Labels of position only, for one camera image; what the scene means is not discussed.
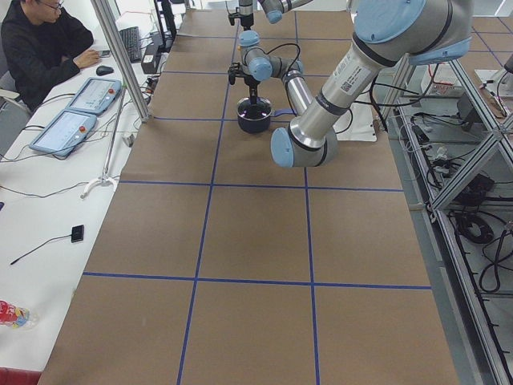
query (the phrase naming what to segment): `chair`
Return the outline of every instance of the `chair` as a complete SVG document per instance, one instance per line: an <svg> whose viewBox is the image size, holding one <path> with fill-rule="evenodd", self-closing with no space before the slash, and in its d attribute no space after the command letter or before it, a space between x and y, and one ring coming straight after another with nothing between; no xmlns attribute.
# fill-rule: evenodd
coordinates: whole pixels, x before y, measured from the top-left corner
<svg viewBox="0 0 513 385"><path fill-rule="evenodd" d="M32 113L16 92L0 38L0 155L3 156L26 126Z"/></svg>

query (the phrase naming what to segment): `plastic bottle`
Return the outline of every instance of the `plastic bottle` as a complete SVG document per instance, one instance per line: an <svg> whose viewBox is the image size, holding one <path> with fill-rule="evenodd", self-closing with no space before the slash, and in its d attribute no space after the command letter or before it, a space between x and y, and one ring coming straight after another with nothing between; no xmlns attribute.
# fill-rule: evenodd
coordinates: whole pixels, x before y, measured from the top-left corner
<svg viewBox="0 0 513 385"><path fill-rule="evenodd" d="M35 326L37 321L36 313L0 300L0 325L9 326L13 329L19 327L30 329Z"/></svg>

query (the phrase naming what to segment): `black mouse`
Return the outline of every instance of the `black mouse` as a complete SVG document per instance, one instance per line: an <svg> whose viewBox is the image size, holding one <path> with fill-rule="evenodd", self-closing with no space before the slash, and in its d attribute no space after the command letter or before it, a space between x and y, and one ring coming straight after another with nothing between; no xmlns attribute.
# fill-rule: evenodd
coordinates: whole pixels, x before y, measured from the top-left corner
<svg viewBox="0 0 513 385"><path fill-rule="evenodd" d="M112 67L99 66L98 68L96 68L96 74L98 76L104 76L107 74L111 74L112 72L114 72L114 68Z"/></svg>

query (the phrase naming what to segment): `black keyboard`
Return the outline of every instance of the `black keyboard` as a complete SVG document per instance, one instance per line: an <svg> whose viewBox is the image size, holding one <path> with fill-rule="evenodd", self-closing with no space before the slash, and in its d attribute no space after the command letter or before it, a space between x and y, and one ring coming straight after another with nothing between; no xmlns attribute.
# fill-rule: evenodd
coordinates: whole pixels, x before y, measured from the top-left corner
<svg viewBox="0 0 513 385"><path fill-rule="evenodd" d="M139 39L139 28L131 26L119 32L123 45L127 49L130 61L139 62L141 60L141 41Z"/></svg>

